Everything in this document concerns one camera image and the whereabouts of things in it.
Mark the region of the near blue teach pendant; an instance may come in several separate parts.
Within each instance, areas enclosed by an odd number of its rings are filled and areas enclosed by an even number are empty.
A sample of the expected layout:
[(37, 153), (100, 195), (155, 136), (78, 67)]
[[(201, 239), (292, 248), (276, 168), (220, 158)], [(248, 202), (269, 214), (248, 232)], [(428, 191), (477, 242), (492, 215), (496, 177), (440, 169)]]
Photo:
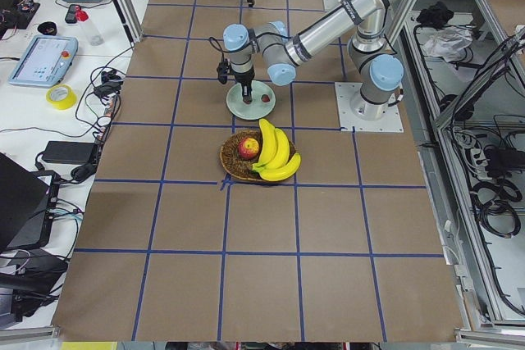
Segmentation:
[(37, 35), (16, 64), (8, 83), (51, 88), (63, 80), (77, 50), (78, 40), (74, 37)]

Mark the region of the black small bowl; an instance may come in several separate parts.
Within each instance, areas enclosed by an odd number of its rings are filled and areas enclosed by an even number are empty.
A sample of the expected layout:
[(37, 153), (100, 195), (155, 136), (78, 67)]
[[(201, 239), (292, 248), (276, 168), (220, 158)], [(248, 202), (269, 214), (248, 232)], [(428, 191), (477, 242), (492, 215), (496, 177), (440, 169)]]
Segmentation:
[(45, 21), (38, 25), (37, 31), (43, 35), (55, 36), (57, 34), (57, 25), (52, 21)]

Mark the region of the black cloth bundle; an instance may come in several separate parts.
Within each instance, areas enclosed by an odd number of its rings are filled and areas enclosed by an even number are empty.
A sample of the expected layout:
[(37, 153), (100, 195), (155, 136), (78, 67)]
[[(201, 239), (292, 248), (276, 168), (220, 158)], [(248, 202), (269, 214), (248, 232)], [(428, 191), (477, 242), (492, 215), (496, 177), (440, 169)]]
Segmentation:
[(416, 21), (423, 27), (441, 30), (453, 17), (454, 13), (443, 2), (438, 1), (434, 5), (421, 10)]

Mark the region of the crumpled white plastic bag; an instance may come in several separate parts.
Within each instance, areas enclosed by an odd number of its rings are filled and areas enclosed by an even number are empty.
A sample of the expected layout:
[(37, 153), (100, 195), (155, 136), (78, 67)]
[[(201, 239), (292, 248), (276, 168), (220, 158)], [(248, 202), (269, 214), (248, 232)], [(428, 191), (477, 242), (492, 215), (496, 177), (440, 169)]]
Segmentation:
[(422, 53), (429, 57), (440, 57), (447, 62), (460, 61), (466, 48), (473, 42), (469, 30), (449, 27), (438, 30), (422, 46)]

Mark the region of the black power adapter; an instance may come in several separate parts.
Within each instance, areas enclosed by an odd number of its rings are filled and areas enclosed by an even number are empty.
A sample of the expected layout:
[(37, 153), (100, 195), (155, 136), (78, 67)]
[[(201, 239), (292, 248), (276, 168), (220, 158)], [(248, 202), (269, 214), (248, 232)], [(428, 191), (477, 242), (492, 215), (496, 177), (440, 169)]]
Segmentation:
[(82, 165), (93, 159), (96, 147), (94, 143), (49, 141), (42, 160), (47, 163)]

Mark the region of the black laptop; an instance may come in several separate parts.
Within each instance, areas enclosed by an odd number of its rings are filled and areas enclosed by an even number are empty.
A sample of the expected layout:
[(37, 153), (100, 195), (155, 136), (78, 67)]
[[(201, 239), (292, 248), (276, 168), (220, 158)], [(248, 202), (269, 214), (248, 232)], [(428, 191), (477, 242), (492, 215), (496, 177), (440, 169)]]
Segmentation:
[(1, 155), (2, 252), (32, 250), (48, 244), (58, 191), (55, 171), (28, 171)]

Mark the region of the clear plastic bottle red cap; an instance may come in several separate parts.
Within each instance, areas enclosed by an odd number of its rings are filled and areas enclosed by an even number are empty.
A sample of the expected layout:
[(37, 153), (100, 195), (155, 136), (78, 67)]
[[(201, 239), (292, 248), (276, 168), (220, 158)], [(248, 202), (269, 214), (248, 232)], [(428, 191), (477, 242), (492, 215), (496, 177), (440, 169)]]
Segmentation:
[(75, 18), (90, 45), (98, 46), (104, 43), (103, 36), (100, 34), (97, 26), (80, 6), (77, 6), (75, 9)]

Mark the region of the red yellow apple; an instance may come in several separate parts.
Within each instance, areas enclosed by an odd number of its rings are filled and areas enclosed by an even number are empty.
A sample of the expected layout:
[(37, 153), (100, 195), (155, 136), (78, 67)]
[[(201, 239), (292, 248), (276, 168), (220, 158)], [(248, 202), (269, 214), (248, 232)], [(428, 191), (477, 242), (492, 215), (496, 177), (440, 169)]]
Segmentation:
[(254, 159), (260, 151), (259, 142), (252, 137), (243, 138), (238, 144), (238, 153), (243, 160)]

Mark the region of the yellow banana bunch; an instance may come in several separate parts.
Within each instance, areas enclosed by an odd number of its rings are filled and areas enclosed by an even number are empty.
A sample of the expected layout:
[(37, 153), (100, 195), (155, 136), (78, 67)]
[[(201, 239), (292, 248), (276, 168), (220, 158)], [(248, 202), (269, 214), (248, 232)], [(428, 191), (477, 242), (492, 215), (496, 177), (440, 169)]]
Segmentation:
[(262, 132), (262, 151), (258, 162), (252, 170), (266, 181), (278, 182), (294, 175), (301, 165), (302, 158), (298, 152), (290, 155), (290, 141), (286, 133), (276, 128), (268, 120), (259, 120)]

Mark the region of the dark woven fruit basket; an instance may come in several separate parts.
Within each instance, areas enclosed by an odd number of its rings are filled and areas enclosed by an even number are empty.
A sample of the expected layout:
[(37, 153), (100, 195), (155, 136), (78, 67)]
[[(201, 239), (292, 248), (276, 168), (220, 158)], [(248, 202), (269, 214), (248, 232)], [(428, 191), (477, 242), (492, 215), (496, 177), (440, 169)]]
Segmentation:
[[(260, 130), (243, 130), (231, 135), (222, 144), (219, 153), (220, 161), (225, 171), (240, 180), (259, 183), (281, 182), (294, 175), (302, 164), (302, 157), (290, 141), (287, 142), (290, 145), (290, 159), (282, 167), (277, 169), (261, 169), (259, 172), (254, 169), (253, 166), (263, 152), (265, 137), (266, 133), (262, 133)], [(259, 142), (261, 150), (255, 158), (245, 159), (240, 155), (240, 143), (246, 138), (252, 138)]]

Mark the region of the yellow tape roll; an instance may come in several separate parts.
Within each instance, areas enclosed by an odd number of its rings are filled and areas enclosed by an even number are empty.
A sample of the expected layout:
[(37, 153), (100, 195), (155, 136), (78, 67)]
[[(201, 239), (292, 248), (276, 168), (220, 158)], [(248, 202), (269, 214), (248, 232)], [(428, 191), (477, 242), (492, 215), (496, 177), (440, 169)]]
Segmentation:
[(47, 91), (46, 100), (54, 109), (63, 111), (72, 108), (77, 97), (68, 84), (57, 84)]

